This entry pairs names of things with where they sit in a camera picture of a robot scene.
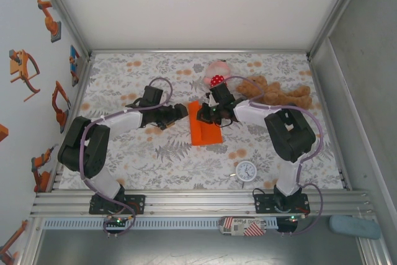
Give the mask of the orange cloth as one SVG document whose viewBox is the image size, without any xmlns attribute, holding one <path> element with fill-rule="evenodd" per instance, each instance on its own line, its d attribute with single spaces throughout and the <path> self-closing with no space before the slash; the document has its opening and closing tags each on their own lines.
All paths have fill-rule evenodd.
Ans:
<svg viewBox="0 0 397 265">
<path fill-rule="evenodd" d="M 221 128 L 197 120 L 197 112 L 202 106 L 198 101 L 188 104 L 190 136 L 193 146 L 206 146 L 223 143 Z"/>
</svg>

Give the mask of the red white striped label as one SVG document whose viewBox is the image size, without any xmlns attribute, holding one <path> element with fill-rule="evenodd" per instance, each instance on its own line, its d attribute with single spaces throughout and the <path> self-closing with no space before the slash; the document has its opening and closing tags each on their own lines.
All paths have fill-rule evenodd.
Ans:
<svg viewBox="0 0 397 265">
<path fill-rule="evenodd" d="M 218 228 L 226 236 L 263 236 L 267 224 L 259 217 L 221 217 Z"/>
</svg>

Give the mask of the pink plush doll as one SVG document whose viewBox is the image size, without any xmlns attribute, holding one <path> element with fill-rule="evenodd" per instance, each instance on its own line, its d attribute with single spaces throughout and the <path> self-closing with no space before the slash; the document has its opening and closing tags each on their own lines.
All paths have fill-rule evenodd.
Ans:
<svg viewBox="0 0 397 265">
<path fill-rule="evenodd" d="M 203 78 L 204 83 L 211 88 L 222 83 L 231 76 L 231 70 L 225 60 L 214 61 L 209 64 Z"/>
</svg>

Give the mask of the aluminium extrusion frame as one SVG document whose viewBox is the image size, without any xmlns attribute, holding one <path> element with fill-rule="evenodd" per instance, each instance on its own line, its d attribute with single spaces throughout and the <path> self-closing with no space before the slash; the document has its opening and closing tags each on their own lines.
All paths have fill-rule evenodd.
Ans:
<svg viewBox="0 0 397 265">
<path fill-rule="evenodd" d="M 271 54 L 292 54 L 304 53 L 308 55 L 309 66 L 314 76 L 315 87 L 318 88 L 320 103 L 325 109 L 326 124 L 331 130 L 331 139 L 337 143 L 336 157 L 341 163 L 342 172 L 344 173 L 345 182 L 351 189 L 350 191 L 342 190 L 323 190 L 324 196 L 324 212 L 323 216 L 330 216 L 334 214 L 351 214 L 367 220 L 378 221 L 383 229 L 383 234 L 379 240 L 369 240 L 365 238 L 358 238 L 355 240 L 355 246 L 347 249 L 342 246 L 341 252 L 336 256 L 342 256 L 342 260 L 346 261 L 349 251 L 356 249 L 360 254 L 360 264 L 366 265 L 386 265 L 393 264 L 394 257 L 392 248 L 397 248 L 397 211 L 392 203 L 386 177 L 382 175 L 382 170 L 373 155 L 373 148 L 370 146 L 368 134 L 364 130 L 364 126 L 356 110 L 353 97 L 349 91 L 348 83 L 342 74 L 341 64 L 337 60 L 336 52 L 332 47 L 329 36 L 332 35 L 334 27 L 337 26 L 340 17 L 343 15 L 346 8 L 350 5 L 351 0 L 337 0 L 335 5 L 332 5 L 331 12 L 328 14 L 326 20 L 321 25 L 318 34 L 315 34 L 314 42 L 310 44 L 309 50 L 306 48 L 254 48 L 243 47 L 238 48 L 126 48 L 126 49 L 95 49 L 92 50 L 88 46 L 86 38 L 79 33 L 77 26 L 77 19 L 71 16 L 71 9 L 66 4 L 66 0 L 52 0 L 56 7 L 60 10 L 61 18 L 65 21 L 70 29 L 72 36 L 78 40 L 78 45 L 82 46 L 83 51 L 86 51 L 87 59 L 90 55 L 99 53 L 117 52 L 143 52 L 143 53 L 271 53 Z M 341 88 L 337 91 L 338 98 L 329 94 L 324 94 L 331 89 L 332 83 Z M 89 191 L 53 191 L 55 181 L 55 174 L 50 176 L 50 192 L 39 194 L 33 203 L 32 211 L 29 214 L 30 230 L 25 253 L 18 261 L 20 265 L 35 265 L 42 255 L 45 240 L 44 230 L 47 220 L 62 219 L 62 222 L 77 223 L 84 218 L 99 218 L 99 215 L 89 215 L 88 211 L 83 211 L 83 208 L 88 208 Z M 155 218 L 175 219 L 178 222 L 182 220 L 190 220 L 194 223 L 204 222 L 204 220 L 215 219 L 223 215 L 253 215 L 254 205 L 251 194 L 247 190 L 240 191 L 142 191 L 147 195 L 147 209 L 146 213 L 138 218 L 154 220 Z M 278 236 L 279 240 L 270 240 L 272 249 L 266 253 L 265 248 L 259 248 L 255 251 L 256 258 L 269 257 L 268 261 L 264 259 L 254 260 L 254 257 L 240 256 L 236 261 L 240 264 L 253 264 L 249 262 L 270 262 L 271 259 L 278 260 L 273 264 L 292 264 L 293 254 L 297 255 L 298 261 L 296 264 L 304 264 L 309 257 L 313 257 L 312 264 L 326 264 L 325 261 L 330 261 L 333 256 L 330 250 L 320 253 L 321 244 L 314 243 L 311 248 L 316 245 L 314 251 L 306 251 L 303 253 L 306 241 L 297 240 L 296 244 L 288 244 Z M 188 257 L 192 261 L 199 262 L 199 256 L 209 257 L 207 261 L 214 261 L 216 264 L 228 264 L 226 260 L 226 253 L 215 256 L 216 252 L 220 253 L 221 243 L 215 240 L 215 236 L 209 239 L 210 245 L 207 253 L 200 248 L 195 251 L 188 252 L 187 247 L 181 248 L 183 243 L 181 239 L 170 240 L 172 245 L 179 245 L 177 251 L 182 254 L 172 257 L 168 264 L 188 264 Z M 346 261 L 341 264 L 354 264 Z"/>
</svg>

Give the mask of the blue and orange sticker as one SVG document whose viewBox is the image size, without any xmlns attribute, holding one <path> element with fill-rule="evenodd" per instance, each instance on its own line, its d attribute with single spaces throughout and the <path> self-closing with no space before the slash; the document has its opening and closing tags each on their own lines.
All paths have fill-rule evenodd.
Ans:
<svg viewBox="0 0 397 265">
<path fill-rule="evenodd" d="M 71 84 L 72 87 L 75 87 L 75 85 L 78 84 L 79 82 L 79 77 L 80 77 L 80 72 L 81 72 L 81 67 L 79 66 L 82 63 L 82 59 L 78 53 L 78 51 L 75 49 L 73 45 L 70 46 L 70 55 L 69 55 L 69 69 L 71 73 Z"/>
</svg>

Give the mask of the orange gripper claw sticker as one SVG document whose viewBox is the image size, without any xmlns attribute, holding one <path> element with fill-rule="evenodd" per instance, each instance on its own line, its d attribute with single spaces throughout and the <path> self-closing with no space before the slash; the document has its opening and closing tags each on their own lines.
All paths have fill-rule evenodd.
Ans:
<svg viewBox="0 0 397 265">
<path fill-rule="evenodd" d="M 11 83 L 22 80 L 23 83 L 28 87 L 31 94 L 24 99 L 24 102 L 28 101 L 34 95 L 40 92 L 40 89 L 34 88 L 31 79 L 38 76 L 40 74 L 40 69 L 38 67 L 37 62 L 33 58 L 33 56 L 27 53 L 25 50 L 9 50 L 9 58 L 10 58 L 10 75 L 16 74 L 17 76 L 10 80 Z M 32 64 L 35 73 L 33 75 L 29 75 L 28 64 Z"/>
</svg>

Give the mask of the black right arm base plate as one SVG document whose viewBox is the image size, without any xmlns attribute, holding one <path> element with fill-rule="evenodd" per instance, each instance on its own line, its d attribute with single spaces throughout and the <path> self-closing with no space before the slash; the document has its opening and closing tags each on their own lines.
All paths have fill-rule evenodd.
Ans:
<svg viewBox="0 0 397 265">
<path fill-rule="evenodd" d="M 309 214 L 310 204 L 306 194 L 283 198 L 280 194 L 254 194 L 256 213 Z"/>
</svg>

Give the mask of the brown teddy bear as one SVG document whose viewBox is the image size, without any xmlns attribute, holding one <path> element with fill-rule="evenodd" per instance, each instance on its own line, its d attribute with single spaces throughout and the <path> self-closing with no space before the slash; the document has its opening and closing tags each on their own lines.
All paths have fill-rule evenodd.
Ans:
<svg viewBox="0 0 397 265">
<path fill-rule="evenodd" d="M 309 109 L 312 105 L 309 86 L 300 86 L 292 91 L 285 92 L 279 82 L 268 83 L 265 76 L 251 76 L 248 80 L 257 86 L 244 80 L 236 87 L 236 91 L 247 99 L 269 106 L 287 106 L 293 104 L 303 109 Z"/>
</svg>

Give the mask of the small white clock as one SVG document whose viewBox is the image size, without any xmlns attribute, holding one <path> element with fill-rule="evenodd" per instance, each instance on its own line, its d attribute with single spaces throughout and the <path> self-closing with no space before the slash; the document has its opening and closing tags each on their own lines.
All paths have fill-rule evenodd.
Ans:
<svg viewBox="0 0 397 265">
<path fill-rule="evenodd" d="M 251 161 L 241 161 L 236 165 L 235 171 L 230 174 L 230 177 L 234 177 L 244 188 L 246 184 L 250 184 L 256 179 L 257 167 Z"/>
</svg>

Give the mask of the floral patterned tablecloth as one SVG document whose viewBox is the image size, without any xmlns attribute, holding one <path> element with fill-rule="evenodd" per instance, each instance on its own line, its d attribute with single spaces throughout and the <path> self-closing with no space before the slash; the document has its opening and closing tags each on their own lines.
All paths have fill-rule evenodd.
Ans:
<svg viewBox="0 0 397 265">
<path fill-rule="evenodd" d="M 242 78 L 264 76 L 284 91 L 314 87 L 304 54 L 263 53 L 98 53 L 80 108 L 89 119 L 112 114 L 132 103 L 147 84 L 171 93 L 173 104 L 203 102 L 209 65 L 224 60 L 234 91 Z M 235 175 L 241 161 L 257 168 L 251 187 L 271 189 L 283 161 L 275 153 L 267 129 L 225 122 L 220 144 L 194 146 L 188 118 L 160 130 L 152 125 L 111 140 L 106 167 L 126 189 L 240 189 Z"/>
</svg>

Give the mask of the blue sponge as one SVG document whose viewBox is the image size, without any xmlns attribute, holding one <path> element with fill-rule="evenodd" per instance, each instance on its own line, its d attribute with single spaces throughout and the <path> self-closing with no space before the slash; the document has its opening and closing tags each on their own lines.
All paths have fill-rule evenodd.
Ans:
<svg viewBox="0 0 397 265">
<path fill-rule="evenodd" d="M 334 233 L 378 240 L 381 237 L 381 229 L 373 220 L 351 217 L 347 215 L 332 215 L 329 219 L 329 227 Z"/>
</svg>

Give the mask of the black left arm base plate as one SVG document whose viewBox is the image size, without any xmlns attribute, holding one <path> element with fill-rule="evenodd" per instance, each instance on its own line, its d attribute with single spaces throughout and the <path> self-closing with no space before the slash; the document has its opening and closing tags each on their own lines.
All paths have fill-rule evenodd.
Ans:
<svg viewBox="0 0 397 265">
<path fill-rule="evenodd" d="M 125 195 L 123 203 L 131 207 L 134 212 L 138 215 L 144 213 L 145 209 L 145 199 L 144 195 Z M 125 207 L 111 203 L 104 198 L 93 195 L 89 203 L 89 214 L 91 215 L 110 215 L 110 214 L 130 214 L 130 211 Z"/>
</svg>

